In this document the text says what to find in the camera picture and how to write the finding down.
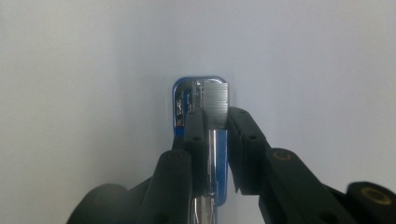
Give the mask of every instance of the white background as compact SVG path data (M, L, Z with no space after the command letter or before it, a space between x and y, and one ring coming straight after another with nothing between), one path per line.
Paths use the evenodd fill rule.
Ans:
M396 191L395 59L395 1L1 0L0 223L65 223L148 178L193 75L323 183ZM230 185L219 222L263 223L257 203Z

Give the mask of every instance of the white wall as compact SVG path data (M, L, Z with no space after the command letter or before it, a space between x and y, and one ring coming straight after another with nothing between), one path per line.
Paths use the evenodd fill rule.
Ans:
M394 1L0 1L0 223L65 223L149 177L178 77L226 78L273 147L396 191ZM220 223L262 223L233 194Z

